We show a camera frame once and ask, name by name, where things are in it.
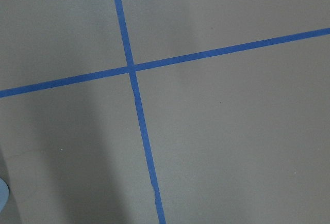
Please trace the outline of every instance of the white shoe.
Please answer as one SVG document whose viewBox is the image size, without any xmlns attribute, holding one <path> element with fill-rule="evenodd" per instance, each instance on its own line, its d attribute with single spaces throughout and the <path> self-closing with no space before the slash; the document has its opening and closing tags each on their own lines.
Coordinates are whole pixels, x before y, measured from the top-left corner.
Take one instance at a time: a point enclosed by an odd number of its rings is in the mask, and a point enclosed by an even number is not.
<svg viewBox="0 0 330 224">
<path fill-rule="evenodd" d="M 9 197 L 9 189 L 5 181 L 0 179 L 0 212 L 6 205 Z"/>
</svg>

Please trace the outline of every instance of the blue painter's tape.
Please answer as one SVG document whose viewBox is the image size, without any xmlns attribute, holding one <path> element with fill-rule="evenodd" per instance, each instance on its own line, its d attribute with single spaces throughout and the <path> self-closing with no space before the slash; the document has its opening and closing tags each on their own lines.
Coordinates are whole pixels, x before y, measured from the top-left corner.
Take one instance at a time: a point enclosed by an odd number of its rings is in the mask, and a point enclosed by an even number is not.
<svg viewBox="0 0 330 224">
<path fill-rule="evenodd" d="M 249 42 L 249 43 L 245 43 L 245 44 L 234 45 L 234 46 L 224 47 L 224 48 L 215 49 L 215 50 L 208 50 L 208 51 L 198 52 L 198 53 L 189 54 L 189 55 L 181 55 L 181 56 L 176 56 L 176 57 L 163 59 L 163 60 L 155 60 L 155 61 L 150 61 L 150 62 L 136 64 L 136 65 L 132 64 L 133 57 L 131 55 L 131 50 L 128 50 L 127 58 L 130 58 L 130 60 L 128 60 L 128 62 L 130 63 L 129 68 L 131 68 L 131 70 L 142 71 L 142 70 L 168 66 L 168 65 L 182 63 L 182 62 L 191 61 L 191 60 L 204 59 L 204 58 L 217 56 L 217 55 L 235 53 L 235 52 L 244 51 L 244 50 L 256 49 L 258 47 L 271 46 L 271 45 L 276 45 L 276 44 L 280 44 L 280 43 L 298 41 L 298 40 L 303 40 L 303 39 L 308 39 L 308 38 L 313 38 L 313 37 L 320 37 L 320 36 L 325 36 L 325 35 L 330 35 L 330 28 L 318 29 L 318 30 L 304 32 L 304 33 L 288 35 L 288 36 L 283 36 L 283 37 L 276 37 L 276 38 L 271 38 L 271 39 L 261 40 L 261 41 L 256 41 L 256 42 Z M 125 42 L 125 44 L 129 44 L 129 40 L 127 43 L 126 40 L 123 39 L 123 42 Z M 33 85 L 27 85 L 27 86 L 22 86 L 22 87 L 17 87 L 17 88 L 1 90 L 0 98 L 9 97 L 12 95 L 17 95 L 17 94 L 28 93 L 31 91 L 39 91 L 39 90 L 43 90 L 43 89 L 49 89 L 49 88 L 54 88 L 54 87 L 59 87 L 59 86 L 65 86 L 65 85 L 85 82 L 85 81 L 91 81 L 93 79 L 105 78 L 105 77 L 115 76 L 115 75 L 124 74 L 124 73 L 128 73 L 128 67 L 115 68 L 115 69 L 110 69 L 110 70 L 105 70 L 105 71 L 100 71 L 100 72 L 95 72 L 95 73 L 88 73 L 88 74 L 83 74 L 83 75 L 78 75 L 78 76 L 73 76 L 73 77 L 68 77 L 68 78 L 56 79 L 54 81 L 42 82 L 42 83 L 33 84 Z"/>
<path fill-rule="evenodd" d="M 148 171 L 149 171 L 151 185 L 154 189 L 155 205 L 156 205 L 156 211 L 157 211 L 157 215 L 158 215 L 158 221 L 160 224 L 166 224 L 163 205 L 161 202 L 161 196 L 160 196 L 160 191 L 159 191 L 159 186 L 158 186 L 154 159 L 153 159 L 153 155 L 152 155 L 152 151 L 151 151 L 148 131 L 147 131 L 144 112 L 143 112 L 143 106 L 142 106 L 142 100 L 141 100 L 141 95 L 140 95 L 140 90 L 139 90 L 138 79 L 136 76 L 136 72 L 134 70 L 134 60 L 133 60 L 133 55 L 132 55 L 132 51 L 131 51 L 131 47 L 130 47 L 130 43 L 129 43 L 129 36 L 128 36 L 128 31 L 127 31 L 127 26 L 126 26 L 126 21 L 125 21 L 123 4 L 122 4 L 122 0 L 114 0 L 114 2 L 116 5 L 115 7 L 116 7 L 116 11 L 117 11 L 117 16 L 118 16 L 120 32 L 122 35 L 126 62 L 127 62 L 128 68 L 129 68 L 129 79 L 130 79 L 130 84 L 132 86 L 132 90 L 133 90 L 133 94 L 134 94 L 135 108 L 136 108 L 139 126 L 140 126 L 144 154 L 145 154 L 146 163 L 147 163 L 147 167 L 148 167 Z"/>
<path fill-rule="evenodd" d="M 176 56 L 176 57 L 163 59 L 163 60 L 145 62 L 145 63 L 141 63 L 141 64 L 136 64 L 134 67 L 135 67 L 136 71 L 141 71 L 141 70 L 163 67 L 163 66 L 168 66 L 168 65 L 172 65 L 172 64 L 186 62 L 186 61 L 204 59 L 204 58 L 217 56 L 217 55 L 225 55 L 225 54 L 235 53 L 235 52 L 244 51 L 244 50 L 256 49 L 258 47 L 265 47 L 265 46 L 271 46 L 271 45 L 276 45 L 276 44 L 280 44 L 280 43 L 298 41 L 298 40 L 312 38 L 312 37 L 325 36 L 325 35 L 329 35 L 329 34 L 330 34 L 330 28 L 318 29 L 318 30 L 308 31 L 308 32 L 304 32 L 304 33 L 298 33 L 298 34 L 294 34 L 294 35 L 276 37 L 276 38 L 271 38 L 271 39 L 266 39 L 266 40 L 261 40 L 261 41 L 256 41 L 256 42 L 249 42 L 249 43 L 244 43 L 244 44 L 240 44 L 240 45 L 223 47 L 223 48 L 215 49 L 215 50 L 198 52 L 198 53 L 189 54 L 189 55 L 181 55 L 181 56 Z"/>
<path fill-rule="evenodd" d="M 128 37 L 128 31 L 127 31 L 127 26 L 126 26 L 126 20 L 125 20 L 122 0 L 114 0 L 114 4 L 115 4 L 115 9 L 117 11 L 117 17 L 118 17 L 120 32 L 122 35 L 127 65 L 132 66 L 132 65 L 134 65 L 134 61 L 133 61 L 132 51 L 130 49 L 130 43 L 129 43 L 129 37 Z"/>
<path fill-rule="evenodd" d="M 132 89 L 133 89 L 135 107 L 136 107 L 136 112 L 138 115 L 138 120 L 139 120 L 139 125 L 140 125 L 140 131 L 141 131 L 142 142 L 143 142 L 143 147 L 144 147 L 146 163 L 148 166 L 150 181 L 151 181 L 151 185 L 154 189 L 154 193 L 155 193 L 155 204 L 156 204 L 158 220 L 159 220 L 160 224 L 166 224 L 164 210 L 163 210 L 163 206 L 162 206 L 162 202 L 161 202 L 159 186 L 158 186 L 154 159 L 153 159 L 153 155 L 152 155 L 152 151 L 151 151 L 148 131 L 147 131 L 146 122 L 145 122 L 145 118 L 144 118 L 144 112 L 143 112 L 141 95 L 140 95 L 136 72 L 130 73 L 129 77 L 130 77 L 130 82 L 131 82 Z"/>
<path fill-rule="evenodd" d="M 71 84 L 76 84 L 76 83 L 85 82 L 85 81 L 92 81 L 94 79 L 106 78 L 106 77 L 120 75 L 120 74 L 124 74 L 124 73 L 128 73 L 128 67 L 109 69 L 109 70 L 105 70 L 105 71 L 101 71 L 101 72 L 88 73 L 88 74 L 83 74 L 83 75 L 78 75 L 78 76 L 73 76 L 73 77 L 68 77 L 68 78 L 56 79 L 54 81 L 47 81 L 47 82 L 37 83 L 37 84 L 33 84 L 33 85 L 11 88 L 11 89 L 0 91 L 0 98 L 17 95 L 17 94 L 28 93 L 28 92 L 32 92 L 32 91 L 39 91 L 39 90 L 59 87 L 59 86 L 71 85 Z"/>
</svg>

